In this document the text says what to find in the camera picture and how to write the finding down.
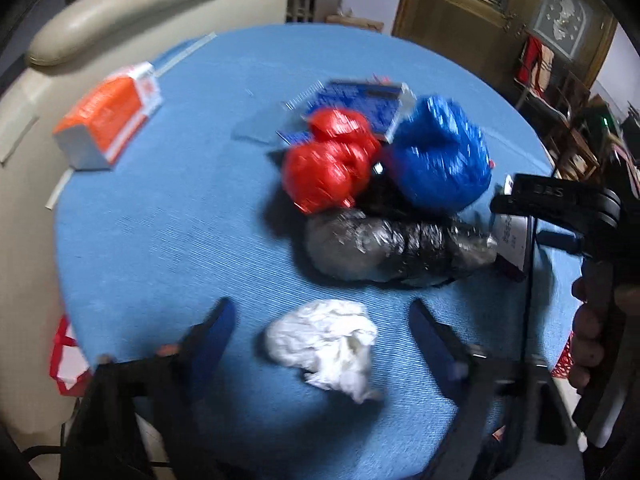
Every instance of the crumpled white tissue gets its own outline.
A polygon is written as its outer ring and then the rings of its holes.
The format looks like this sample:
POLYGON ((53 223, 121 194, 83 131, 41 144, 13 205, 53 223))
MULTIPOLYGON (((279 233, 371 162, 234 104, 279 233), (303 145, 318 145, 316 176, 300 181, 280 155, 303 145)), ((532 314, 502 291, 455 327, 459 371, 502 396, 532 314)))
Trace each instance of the crumpled white tissue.
POLYGON ((344 392, 360 404, 381 398, 369 387, 370 347, 377 336, 362 303, 316 300, 271 323, 265 344, 274 361, 308 370, 308 384, 344 392))

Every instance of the blue tablecloth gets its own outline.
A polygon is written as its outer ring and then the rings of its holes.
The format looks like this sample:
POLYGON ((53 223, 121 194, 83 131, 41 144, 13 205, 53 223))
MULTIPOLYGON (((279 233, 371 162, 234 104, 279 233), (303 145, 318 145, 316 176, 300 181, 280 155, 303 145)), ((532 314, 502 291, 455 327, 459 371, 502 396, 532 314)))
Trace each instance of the blue tablecloth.
MULTIPOLYGON (((303 218, 280 189, 273 110, 317 80, 406 82, 458 101, 486 131, 490 190, 464 212, 488 222, 508 173, 548 174, 536 134, 475 76, 415 44, 335 25, 283 25, 214 38, 162 76, 165 102, 114 171, 76 173, 56 212, 66 309, 89 361, 148 356, 178 341, 221 296, 239 307, 198 420, 222 459, 291 480, 391 480, 416 474, 454 406, 438 392, 408 330, 411 298, 469 343, 517 358, 526 284, 488 269, 441 289, 331 282, 300 247, 303 218), (380 331, 372 382, 383 402, 356 405, 264 358, 267 324, 318 298, 365 303, 380 331)), ((556 362, 571 327, 579 262, 536 255, 529 347, 556 362)))

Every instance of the cream leather sofa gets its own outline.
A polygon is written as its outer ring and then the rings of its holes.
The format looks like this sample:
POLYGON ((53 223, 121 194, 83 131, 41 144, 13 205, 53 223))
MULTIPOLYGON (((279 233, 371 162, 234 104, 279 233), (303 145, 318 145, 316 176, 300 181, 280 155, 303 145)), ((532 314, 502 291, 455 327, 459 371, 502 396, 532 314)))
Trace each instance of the cream leather sofa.
POLYGON ((285 12, 286 0, 78 0, 34 38, 0 100, 0 420, 18 443, 61 424, 73 403, 48 377, 63 308, 45 204, 67 168, 53 127, 125 64, 211 32, 283 23, 285 12))

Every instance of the door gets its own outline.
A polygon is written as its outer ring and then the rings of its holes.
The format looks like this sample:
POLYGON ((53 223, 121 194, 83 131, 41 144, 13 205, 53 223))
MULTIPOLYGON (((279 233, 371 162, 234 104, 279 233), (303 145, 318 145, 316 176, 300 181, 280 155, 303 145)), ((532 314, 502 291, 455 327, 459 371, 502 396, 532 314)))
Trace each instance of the door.
POLYGON ((394 35, 442 54, 511 95, 527 34, 537 35, 585 81, 594 60, 604 61, 611 23, 615 28, 599 0, 401 0, 394 35))

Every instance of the orange box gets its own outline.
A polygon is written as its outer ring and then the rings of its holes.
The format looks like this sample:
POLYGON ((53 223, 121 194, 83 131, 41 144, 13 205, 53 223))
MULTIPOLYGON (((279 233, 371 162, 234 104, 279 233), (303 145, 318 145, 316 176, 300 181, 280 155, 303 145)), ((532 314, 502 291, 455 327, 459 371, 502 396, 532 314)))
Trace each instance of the orange box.
POLYGON ((108 170, 161 103, 151 63, 127 66, 80 99, 54 138, 76 170, 108 170))

